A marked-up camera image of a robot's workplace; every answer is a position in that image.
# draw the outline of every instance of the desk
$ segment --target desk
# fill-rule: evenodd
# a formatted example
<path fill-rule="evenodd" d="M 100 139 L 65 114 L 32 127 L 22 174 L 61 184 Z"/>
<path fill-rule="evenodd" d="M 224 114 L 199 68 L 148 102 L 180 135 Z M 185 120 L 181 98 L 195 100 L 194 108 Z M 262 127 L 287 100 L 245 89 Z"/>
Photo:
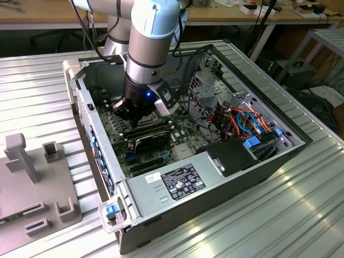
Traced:
<path fill-rule="evenodd" d="M 131 252 L 126 257 L 344 257 L 344 142 L 232 44 L 211 42 L 312 139 L 271 178 Z M 183 44 L 200 47 L 202 44 Z M 103 229 L 95 181 L 68 102 L 62 61 L 95 56 L 61 53 L 0 59 L 0 155 L 5 123 L 26 136 L 27 149 L 63 144 L 83 219 L 22 246 L 12 257 L 120 257 Z M 241 83 L 223 69 L 240 91 Z M 23 121 L 29 117 L 30 126 Z"/>
<path fill-rule="evenodd" d="M 0 30 L 51 30 L 55 28 L 79 28 L 80 25 L 73 14 L 68 0 L 21 0 L 25 13 L 0 8 Z M 277 24 L 326 24 L 336 28 L 342 17 L 334 16 L 327 19 L 302 18 L 290 10 L 289 5 L 282 5 L 283 10 L 268 18 L 260 41 L 251 59 L 256 60 L 263 49 L 271 32 Z M 256 15 L 246 15 L 239 6 L 231 8 L 213 2 L 209 8 L 191 7 L 189 10 L 189 26 L 204 25 L 253 25 Z M 95 27 L 107 27 L 106 15 L 95 14 Z"/>

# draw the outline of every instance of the sticker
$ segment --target sticker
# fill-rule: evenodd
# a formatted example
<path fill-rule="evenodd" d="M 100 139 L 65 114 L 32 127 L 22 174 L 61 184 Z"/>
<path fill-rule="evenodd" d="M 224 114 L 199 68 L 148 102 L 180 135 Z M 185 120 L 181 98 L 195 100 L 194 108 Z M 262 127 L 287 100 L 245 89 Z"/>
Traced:
<path fill-rule="evenodd" d="M 163 174 L 161 179 L 173 200 L 180 200 L 206 186 L 192 164 Z"/>
<path fill-rule="evenodd" d="M 160 172 L 156 172 L 156 173 L 154 173 L 154 174 L 145 176 L 145 179 L 146 179 L 146 181 L 147 181 L 148 184 L 153 183 L 153 182 L 155 182 L 155 181 L 158 181 L 158 180 L 161 179 L 161 177 L 160 177 Z"/>

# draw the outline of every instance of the power cable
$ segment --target power cable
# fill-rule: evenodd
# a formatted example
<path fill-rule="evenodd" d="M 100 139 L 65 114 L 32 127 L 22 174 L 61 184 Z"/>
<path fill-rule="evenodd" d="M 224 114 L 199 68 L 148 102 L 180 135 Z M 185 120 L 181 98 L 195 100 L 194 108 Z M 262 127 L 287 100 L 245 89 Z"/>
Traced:
<path fill-rule="evenodd" d="M 92 39 L 91 39 L 91 37 L 90 37 L 90 35 L 89 35 L 89 33 L 88 33 L 88 31 L 87 31 L 87 29 L 86 29 L 84 23 L 82 22 L 81 17 L 80 17 L 80 15 L 79 15 L 79 13 L 78 13 L 78 11 L 77 11 L 77 9 L 76 9 L 76 6 L 75 6 L 75 4 L 74 4 L 74 0 L 69 0 L 69 1 L 70 1 L 70 4 L 71 4 L 71 7 L 72 7 L 72 9 L 73 9 L 73 12 L 74 12 L 75 16 L 76 16 L 76 18 L 78 19 L 78 21 L 79 21 L 79 23 L 80 23 L 80 25 L 81 25 L 81 28 L 82 28 L 84 34 L 86 35 L 87 39 L 88 39 L 89 42 L 91 43 L 91 46 L 94 48 L 94 50 L 96 51 L 97 55 L 98 55 L 103 61 L 110 63 L 110 62 L 111 62 L 110 59 L 106 59 L 106 58 L 100 53 L 100 51 L 98 50 L 98 48 L 95 46 L 95 43 L 92 41 Z"/>

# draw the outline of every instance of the electronic equipment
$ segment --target electronic equipment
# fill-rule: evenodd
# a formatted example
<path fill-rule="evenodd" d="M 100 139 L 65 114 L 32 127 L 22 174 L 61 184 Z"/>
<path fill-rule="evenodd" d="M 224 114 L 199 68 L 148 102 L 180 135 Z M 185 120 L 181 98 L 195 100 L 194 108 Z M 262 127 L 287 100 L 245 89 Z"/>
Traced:
<path fill-rule="evenodd" d="M 273 79 L 277 79 L 287 63 L 288 60 L 275 61 L 269 68 L 268 74 Z M 303 59 L 298 59 L 281 81 L 281 85 L 285 85 L 288 88 L 296 90 L 305 89 L 316 72 L 317 70 L 313 65 L 306 63 Z"/>
<path fill-rule="evenodd" d="M 136 128 L 111 108 L 121 101 L 125 55 L 113 56 L 112 64 L 63 63 L 85 150 L 105 192 L 99 216 L 121 254 L 266 180 L 312 142 L 216 48 L 197 51 L 181 51 L 181 68 L 164 78 L 181 94 L 176 111 L 153 110 Z M 170 54 L 163 73 L 179 62 Z M 222 77 L 222 68 L 243 91 Z"/>
<path fill-rule="evenodd" d="M 316 14 L 323 13 L 326 9 L 325 4 L 312 4 L 313 12 Z"/>

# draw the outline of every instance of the motherboard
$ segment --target motherboard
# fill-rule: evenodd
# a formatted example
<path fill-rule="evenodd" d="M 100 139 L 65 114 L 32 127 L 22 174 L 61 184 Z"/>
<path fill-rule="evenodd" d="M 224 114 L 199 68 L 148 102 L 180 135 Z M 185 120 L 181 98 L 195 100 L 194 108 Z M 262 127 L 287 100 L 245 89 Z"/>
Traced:
<path fill-rule="evenodd" d="M 135 129 L 105 107 L 97 111 L 127 178 L 186 159 L 208 144 L 183 106 L 170 117 L 155 111 Z"/>

